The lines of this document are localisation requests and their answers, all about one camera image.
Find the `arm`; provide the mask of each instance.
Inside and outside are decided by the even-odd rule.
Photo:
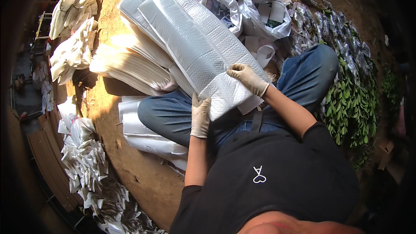
[[[207,135],[209,127],[209,108],[211,98],[198,101],[196,93],[192,96],[192,122],[189,139],[188,164],[185,173],[185,186],[203,186],[208,173],[206,161]]]
[[[206,146],[206,138],[190,136],[188,165],[186,166],[185,173],[185,186],[204,185],[208,173]]]
[[[301,138],[316,123],[315,117],[304,107],[292,101],[274,87],[268,87],[263,99],[269,104]]]
[[[240,80],[251,92],[263,98],[301,138],[316,123],[314,116],[304,107],[286,97],[279,90],[269,87],[250,67],[233,64],[227,74]]]

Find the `person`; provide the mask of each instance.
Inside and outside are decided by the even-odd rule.
[[[177,90],[143,100],[140,121],[189,147],[169,233],[361,233],[342,224],[359,198],[356,174],[313,115],[338,65],[330,47],[317,45],[284,62],[275,88],[234,64],[227,74],[269,106],[248,115],[233,109],[214,122],[209,98]]]

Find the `white logo print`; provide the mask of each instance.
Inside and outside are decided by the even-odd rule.
[[[263,168],[263,166],[261,165],[259,169],[256,169],[256,167],[253,166],[253,169],[256,171],[257,176],[253,178],[253,183],[259,183],[259,182],[265,182],[266,181],[266,176],[261,175],[261,169]]]

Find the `knee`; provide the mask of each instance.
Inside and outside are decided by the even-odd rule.
[[[137,108],[138,118],[146,127],[154,121],[154,101],[153,97],[147,97],[140,102]]]
[[[334,75],[338,72],[339,60],[335,51],[325,44],[319,44],[315,49],[321,60],[321,67]]]

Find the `stack of white pads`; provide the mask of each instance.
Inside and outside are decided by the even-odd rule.
[[[234,63],[249,64],[270,80],[250,52],[197,0],[122,0],[118,6],[130,26],[166,50],[199,98],[211,97],[211,120],[238,106],[243,114],[262,101],[226,74]]]

